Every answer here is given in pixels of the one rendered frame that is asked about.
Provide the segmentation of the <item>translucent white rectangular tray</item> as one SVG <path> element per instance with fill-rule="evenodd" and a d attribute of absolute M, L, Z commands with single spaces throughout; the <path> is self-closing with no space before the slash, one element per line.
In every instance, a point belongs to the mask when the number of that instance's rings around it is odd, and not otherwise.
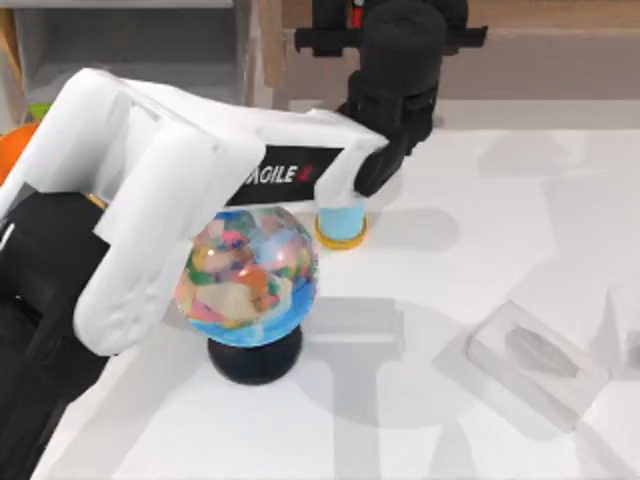
<path fill-rule="evenodd" d="M 608 368 L 513 301 L 465 340 L 466 358 L 561 431 L 570 432 L 611 380 Z"/>

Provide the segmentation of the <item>yellow round coaster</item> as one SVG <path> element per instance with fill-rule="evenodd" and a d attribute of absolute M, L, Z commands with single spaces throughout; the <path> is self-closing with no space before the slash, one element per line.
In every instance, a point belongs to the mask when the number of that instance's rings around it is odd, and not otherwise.
<path fill-rule="evenodd" d="M 319 241 L 321 245 L 331 250 L 349 250 L 349 249 L 356 248 L 363 242 L 367 233 L 367 229 L 368 229 L 368 220 L 366 216 L 365 229 L 362 231 L 362 233 L 359 236 L 357 236 L 355 239 L 352 239 L 346 242 L 339 242 L 335 240 L 330 240 L 319 231 L 317 215 L 314 221 L 314 233 L 315 233 L 316 239 Z"/>

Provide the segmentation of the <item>wooden cupboard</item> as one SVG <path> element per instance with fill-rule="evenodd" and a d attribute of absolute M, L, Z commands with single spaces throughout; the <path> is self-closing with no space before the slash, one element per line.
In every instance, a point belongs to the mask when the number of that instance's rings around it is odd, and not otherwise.
<path fill-rule="evenodd" d="M 293 46 L 311 0 L 254 0 L 255 88 L 266 102 L 343 99 L 358 55 L 315 58 Z M 469 0 L 485 45 L 444 61 L 444 100 L 640 99 L 640 0 Z"/>

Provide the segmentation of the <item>grey cabinet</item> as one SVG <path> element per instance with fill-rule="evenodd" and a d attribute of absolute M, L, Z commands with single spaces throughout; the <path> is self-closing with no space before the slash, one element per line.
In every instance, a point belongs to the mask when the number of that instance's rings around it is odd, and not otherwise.
<path fill-rule="evenodd" d="M 12 10 L 26 101 L 51 103 L 79 69 L 244 99 L 249 0 L 0 0 Z"/>

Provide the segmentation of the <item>multicoloured globe on black stand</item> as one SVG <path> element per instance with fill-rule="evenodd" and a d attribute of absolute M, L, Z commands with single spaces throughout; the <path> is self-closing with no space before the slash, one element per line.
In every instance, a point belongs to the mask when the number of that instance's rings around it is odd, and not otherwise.
<path fill-rule="evenodd" d="M 284 207 L 223 211 L 195 238 L 175 303 L 224 377 L 263 385 L 298 360 L 318 274 L 310 233 Z"/>

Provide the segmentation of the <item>wooden side panel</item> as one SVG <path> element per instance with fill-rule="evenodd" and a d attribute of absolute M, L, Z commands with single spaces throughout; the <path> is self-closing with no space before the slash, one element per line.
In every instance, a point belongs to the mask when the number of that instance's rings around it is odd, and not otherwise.
<path fill-rule="evenodd" d="M 14 15 L 0 7 L 0 136 L 18 126 L 26 104 Z"/>

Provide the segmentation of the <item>light blue cup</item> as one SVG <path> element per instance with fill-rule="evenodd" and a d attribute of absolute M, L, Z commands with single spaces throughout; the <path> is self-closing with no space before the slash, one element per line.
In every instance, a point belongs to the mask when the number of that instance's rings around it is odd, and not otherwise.
<path fill-rule="evenodd" d="M 320 207 L 317 213 L 319 231 L 330 240 L 346 242 L 365 229 L 365 200 L 361 196 L 338 207 Z"/>

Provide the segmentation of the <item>orange ball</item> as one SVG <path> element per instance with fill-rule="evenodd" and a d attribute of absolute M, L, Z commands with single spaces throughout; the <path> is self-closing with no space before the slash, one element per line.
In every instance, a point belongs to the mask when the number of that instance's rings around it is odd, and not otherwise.
<path fill-rule="evenodd" d="M 6 181 L 38 127 L 39 122 L 26 123 L 0 135 L 0 186 Z"/>

